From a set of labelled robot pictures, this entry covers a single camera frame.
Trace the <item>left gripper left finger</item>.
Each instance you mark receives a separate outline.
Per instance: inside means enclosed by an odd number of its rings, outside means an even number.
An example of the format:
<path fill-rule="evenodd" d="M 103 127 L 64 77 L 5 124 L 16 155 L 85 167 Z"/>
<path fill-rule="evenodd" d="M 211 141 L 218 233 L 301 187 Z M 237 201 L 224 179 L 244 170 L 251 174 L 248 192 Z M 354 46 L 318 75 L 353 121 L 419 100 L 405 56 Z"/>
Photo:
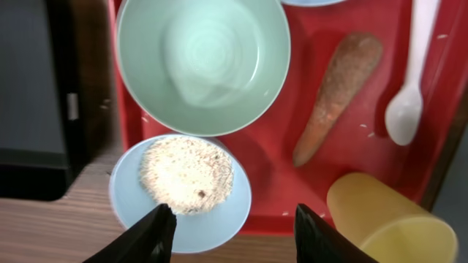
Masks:
<path fill-rule="evenodd" d="M 158 205 L 83 263 L 169 263 L 176 225 L 169 206 Z"/>

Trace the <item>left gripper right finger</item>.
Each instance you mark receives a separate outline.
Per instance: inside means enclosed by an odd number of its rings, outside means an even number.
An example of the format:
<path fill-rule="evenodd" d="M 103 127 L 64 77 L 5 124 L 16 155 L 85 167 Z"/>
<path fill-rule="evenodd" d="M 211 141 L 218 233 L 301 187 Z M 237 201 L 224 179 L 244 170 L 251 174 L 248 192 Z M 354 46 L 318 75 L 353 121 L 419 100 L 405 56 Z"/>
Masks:
<path fill-rule="evenodd" d="M 305 204 L 295 211 L 297 263 L 377 263 Z"/>

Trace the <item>light blue bowl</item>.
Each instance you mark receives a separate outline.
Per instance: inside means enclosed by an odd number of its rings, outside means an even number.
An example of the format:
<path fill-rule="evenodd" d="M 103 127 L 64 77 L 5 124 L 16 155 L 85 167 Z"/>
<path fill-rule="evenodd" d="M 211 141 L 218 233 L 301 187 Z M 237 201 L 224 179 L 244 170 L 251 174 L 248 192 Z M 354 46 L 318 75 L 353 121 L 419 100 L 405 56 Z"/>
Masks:
<path fill-rule="evenodd" d="M 115 214 L 121 224 L 129 229 L 157 205 L 140 182 L 140 163 L 148 146 L 158 139 L 185 134 L 164 134 L 139 142 L 130 148 L 114 166 L 110 178 L 109 194 Z M 234 237 L 244 225 L 252 203 L 248 177 L 238 160 L 218 140 L 200 138 L 219 146 L 233 162 L 233 188 L 223 203 L 206 213 L 194 215 L 175 214 L 177 225 L 172 251 L 177 254 L 194 254 L 209 251 Z"/>

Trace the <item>yellow plastic cup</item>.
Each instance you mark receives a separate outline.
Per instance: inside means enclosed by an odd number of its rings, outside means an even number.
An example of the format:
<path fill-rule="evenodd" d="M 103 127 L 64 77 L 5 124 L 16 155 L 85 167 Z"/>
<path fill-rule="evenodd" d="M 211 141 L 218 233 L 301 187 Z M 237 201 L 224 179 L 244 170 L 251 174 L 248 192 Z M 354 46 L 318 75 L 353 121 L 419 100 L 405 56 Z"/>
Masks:
<path fill-rule="evenodd" d="M 338 232 L 378 262 L 457 260 L 458 238 L 449 224 L 370 175 L 339 178 L 327 206 Z"/>

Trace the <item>white rice pile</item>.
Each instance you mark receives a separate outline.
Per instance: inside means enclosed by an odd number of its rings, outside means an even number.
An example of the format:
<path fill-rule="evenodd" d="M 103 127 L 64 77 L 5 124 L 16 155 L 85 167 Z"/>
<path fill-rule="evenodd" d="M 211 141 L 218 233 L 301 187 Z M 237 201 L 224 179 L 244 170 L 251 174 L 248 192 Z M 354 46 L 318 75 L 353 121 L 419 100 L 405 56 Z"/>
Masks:
<path fill-rule="evenodd" d="M 182 215 L 206 213 L 226 201 L 233 176 L 233 162 L 225 150 L 181 135 L 153 142 L 140 163 L 143 188 Z"/>

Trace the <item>green bowl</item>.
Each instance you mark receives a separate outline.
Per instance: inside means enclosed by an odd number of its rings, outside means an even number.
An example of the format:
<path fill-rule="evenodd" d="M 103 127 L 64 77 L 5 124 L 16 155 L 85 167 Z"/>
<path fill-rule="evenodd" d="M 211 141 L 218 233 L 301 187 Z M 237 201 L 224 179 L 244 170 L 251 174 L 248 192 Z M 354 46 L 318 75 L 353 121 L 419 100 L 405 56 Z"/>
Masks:
<path fill-rule="evenodd" d="M 116 37 L 132 98 L 162 125 L 214 137 L 256 121 L 290 67 L 277 0 L 130 0 Z"/>

